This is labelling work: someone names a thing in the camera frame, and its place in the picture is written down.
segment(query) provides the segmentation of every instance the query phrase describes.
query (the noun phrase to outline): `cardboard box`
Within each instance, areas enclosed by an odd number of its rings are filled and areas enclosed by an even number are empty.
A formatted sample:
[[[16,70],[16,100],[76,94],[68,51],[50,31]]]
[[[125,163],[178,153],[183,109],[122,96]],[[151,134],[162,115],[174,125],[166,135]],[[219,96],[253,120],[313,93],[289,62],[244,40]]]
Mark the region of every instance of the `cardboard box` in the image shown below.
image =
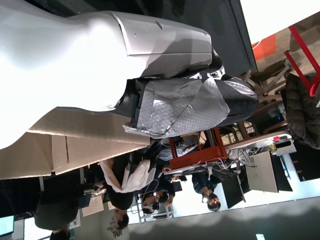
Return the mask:
[[[62,174],[145,148],[150,138],[125,133],[130,119],[112,113],[53,110],[0,150],[0,180]]]

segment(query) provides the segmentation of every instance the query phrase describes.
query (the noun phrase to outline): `screen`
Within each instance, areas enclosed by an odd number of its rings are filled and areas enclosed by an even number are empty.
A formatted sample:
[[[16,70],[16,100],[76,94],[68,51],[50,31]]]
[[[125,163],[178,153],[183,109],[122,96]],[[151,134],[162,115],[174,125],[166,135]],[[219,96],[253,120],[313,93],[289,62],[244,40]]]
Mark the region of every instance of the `screen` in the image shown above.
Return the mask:
[[[222,188],[228,209],[240,203],[242,199],[241,187],[237,177],[228,178],[222,181]]]
[[[0,218],[0,236],[11,234],[14,232],[14,216],[6,216]]]
[[[290,183],[286,177],[284,167],[282,166],[281,159],[279,156],[271,157],[273,173],[275,177],[275,183],[280,191],[293,192]]]

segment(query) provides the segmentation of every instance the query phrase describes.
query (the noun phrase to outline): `metal frame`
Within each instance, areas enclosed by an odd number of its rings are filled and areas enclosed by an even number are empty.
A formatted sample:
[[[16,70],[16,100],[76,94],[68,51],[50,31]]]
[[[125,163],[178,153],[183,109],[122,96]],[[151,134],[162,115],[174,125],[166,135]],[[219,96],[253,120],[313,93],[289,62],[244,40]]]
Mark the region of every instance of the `metal frame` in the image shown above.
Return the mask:
[[[227,152],[225,150],[221,134],[218,127],[213,128],[217,146],[211,146],[209,148],[201,149],[199,151],[191,152],[184,156],[178,157],[176,145],[172,138],[169,139],[170,148],[173,158],[170,160],[170,166],[172,171],[182,170],[191,166],[196,166],[204,163],[211,163],[218,161],[219,159],[226,159]]]
[[[289,29],[290,29],[292,35],[294,36],[296,42],[299,44],[300,48],[302,49],[302,51],[304,52],[305,56],[308,58],[309,62],[311,63],[311,65],[313,66],[313,68],[314,68],[314,70],[316,72],[316,76],[313,79],[313,81],[309,82],[306,79],[306,77],[301,72],[300,68],[298,67],[298,65],[296,64],[296,62],[294,61],[294,59],[290,55],[289,51],[285,51],[284,54],[287,57],[287,59],[289,60],[289,62],[292,64],[294,70],[299,75],[299,77],[300,77],[301,81],[303,82],[303,84],[305,85],[305,87],[308,89],[309,95],[311,97],[313,97],[315,95],[315,93],[316,93],[316,90],[317,90],[319,82],[320,82],[320,66],[317,63],[317,61],[314,58],[314,56],[312,55],[312,53],[310,52],[310,50],[307,47],[306,43],[304,42],[304,40],[302,39],[302,37],[298,33],[298,31],[295,28],[295,26],[292,25],[292,26],[289,27]]]
[[[263,100],[265,100],[264,96],[266,94],[286,84],[286,80],[282,80],[280,82],[279,80],[285,75],[286,72],[291,70],[292,63],[289,60],[285,60],[284,65],[285,65],[284,69],[280,73],[278,73],[277,76],[273,77],[273,79],[265,86],[260,86],[259,84],[252,81],[250,79],[250,72],[246,73],[244,80],[253,87],[254,92],[258,95],[258,99],[260,103],[263,102]]]

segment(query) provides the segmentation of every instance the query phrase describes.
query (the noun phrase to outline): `black jacket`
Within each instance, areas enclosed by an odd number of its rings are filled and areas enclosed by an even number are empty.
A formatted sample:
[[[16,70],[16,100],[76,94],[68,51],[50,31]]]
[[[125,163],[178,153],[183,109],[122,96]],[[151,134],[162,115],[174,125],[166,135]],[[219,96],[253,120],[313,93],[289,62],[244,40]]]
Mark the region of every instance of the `black jacket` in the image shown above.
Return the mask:
[[[320,150],[320,108],[301,79],[290,74],[286,79],[286,118],[292,137],[311,148]]]
[[[34,213],[34,223],[40,229],[59,230],[76,219],[78,199],[51,204],[38,204]]]
[[[208,180],[209,175],[206,172],[196,172],[192,174],[193,189],[197,194],[202,194],[202,188],[207,187],[212,192],[215,191],[217,184]]]

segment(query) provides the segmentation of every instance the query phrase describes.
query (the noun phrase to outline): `computer monitor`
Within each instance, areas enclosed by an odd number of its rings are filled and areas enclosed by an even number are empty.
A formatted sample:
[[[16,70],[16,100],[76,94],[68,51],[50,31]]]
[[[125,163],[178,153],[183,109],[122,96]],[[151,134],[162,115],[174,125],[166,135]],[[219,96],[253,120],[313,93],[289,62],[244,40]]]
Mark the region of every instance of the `computer monitor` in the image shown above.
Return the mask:
[[[293,192],[292,187],[285,174],[284,167],[281,163],[281,159],[278,156],[271,157],[273,173],[275,177],[275,183],[279,191]]]
[[[254,155],[253,162],[255,167],[245,167],[250,190],[278,193],[270,152]]]
[[[228,209],[240,203],[242,200],[246,201],[238,175],[226,178],[221,181],[221,183]]]
[[[14,216],[0,218],[0,237],[12,234],[14,232]]]

